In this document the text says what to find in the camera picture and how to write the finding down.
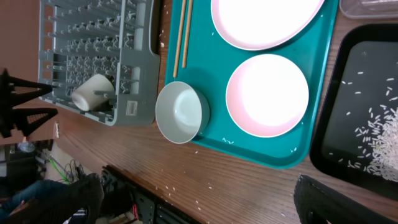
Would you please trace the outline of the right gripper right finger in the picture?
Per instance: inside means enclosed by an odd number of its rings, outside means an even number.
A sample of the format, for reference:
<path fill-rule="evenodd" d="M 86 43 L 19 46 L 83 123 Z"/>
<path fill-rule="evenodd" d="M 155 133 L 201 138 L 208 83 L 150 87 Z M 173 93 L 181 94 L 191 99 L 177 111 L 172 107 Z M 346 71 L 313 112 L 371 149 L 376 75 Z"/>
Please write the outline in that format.
<path fill-rule="evenodd" d="M 307 175 L 298 177 L 293 197 L 302 224 L 397 224 Z"/>

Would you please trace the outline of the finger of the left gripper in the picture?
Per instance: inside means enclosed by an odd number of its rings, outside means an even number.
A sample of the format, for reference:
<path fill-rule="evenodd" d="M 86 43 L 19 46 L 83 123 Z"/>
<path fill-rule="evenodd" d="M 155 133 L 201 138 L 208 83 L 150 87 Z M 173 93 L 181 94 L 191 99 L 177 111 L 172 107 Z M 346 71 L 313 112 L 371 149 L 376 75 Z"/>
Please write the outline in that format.
<path fill-rule="evenodd" d="M 28 137 L 36 129 L 58 114 L 55 108 L 21 108 L 12 110 L 12 123 Z"/>
<path fill-rule="evenodd" d="M 30 82 L 12 77 L 6 68 L 1 69 L 1 107 L 12 108 L 38 98 L 53 90 L 52 85 Z"/>

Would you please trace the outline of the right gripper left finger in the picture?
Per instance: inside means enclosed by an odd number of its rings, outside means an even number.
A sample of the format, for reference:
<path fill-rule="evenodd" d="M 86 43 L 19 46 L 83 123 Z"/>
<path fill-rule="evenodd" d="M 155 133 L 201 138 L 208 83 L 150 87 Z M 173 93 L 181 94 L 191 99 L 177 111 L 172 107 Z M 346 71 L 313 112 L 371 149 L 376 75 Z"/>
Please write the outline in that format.
<path fill-rule="evenodd" d="M 6 218 L 6 223 L 63 223 L 79 209 L 84 209 L 84 223 L 95 223 L 100 215 L 104 198 L 100 177 L 89 174 L 47 198 L 28 205 L 27 208 Z"/>

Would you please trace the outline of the white cup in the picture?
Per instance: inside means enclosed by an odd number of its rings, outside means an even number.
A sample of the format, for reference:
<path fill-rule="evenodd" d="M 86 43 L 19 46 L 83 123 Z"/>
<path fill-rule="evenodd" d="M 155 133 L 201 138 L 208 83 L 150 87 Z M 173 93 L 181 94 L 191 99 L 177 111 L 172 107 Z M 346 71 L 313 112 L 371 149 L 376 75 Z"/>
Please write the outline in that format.
<path fill-rule="evenodd" d="M 72 102 L 82 111 L 92 110 L 106 101 L 103 95 L 96 95 L 95 91 L 114 93 L 114 87 L 105 76 L 93 75 L 72 93 Z"/>

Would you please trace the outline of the pile of rice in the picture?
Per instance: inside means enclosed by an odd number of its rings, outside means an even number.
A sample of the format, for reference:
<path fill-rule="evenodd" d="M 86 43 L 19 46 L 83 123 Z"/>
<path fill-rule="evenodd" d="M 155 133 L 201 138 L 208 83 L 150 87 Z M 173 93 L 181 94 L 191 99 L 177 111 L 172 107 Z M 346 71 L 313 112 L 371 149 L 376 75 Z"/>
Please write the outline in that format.
<path fill-rule="evenodd" d="M 350 169 L 397 181 L 397 72 L 344 71 L 323 148 Z"/>

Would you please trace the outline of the small pink bowl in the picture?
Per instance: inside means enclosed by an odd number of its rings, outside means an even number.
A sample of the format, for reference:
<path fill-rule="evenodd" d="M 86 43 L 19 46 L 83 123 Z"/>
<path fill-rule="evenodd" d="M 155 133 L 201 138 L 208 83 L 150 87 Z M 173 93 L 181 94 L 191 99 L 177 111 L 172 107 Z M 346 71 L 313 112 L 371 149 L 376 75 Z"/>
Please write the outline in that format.
<path fill-rule="evenodd" d="M 306 78 L 293 61 L 262 54 L 242 62 L 226 87 L 233 122 L 252 136 L 273 138 L 293 129 L 309 104 Z"/>

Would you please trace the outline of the large white plate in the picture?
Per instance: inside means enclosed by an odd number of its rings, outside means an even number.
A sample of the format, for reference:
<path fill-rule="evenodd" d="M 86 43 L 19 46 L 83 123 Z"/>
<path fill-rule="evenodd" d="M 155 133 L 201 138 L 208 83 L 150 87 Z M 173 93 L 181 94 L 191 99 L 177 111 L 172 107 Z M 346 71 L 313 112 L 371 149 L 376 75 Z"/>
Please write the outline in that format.
<path fill-rule="evenodd" d="M 266 50 L 301 32 L 324 0 L 211 0 L 219 35 L 242 50 Z"/>

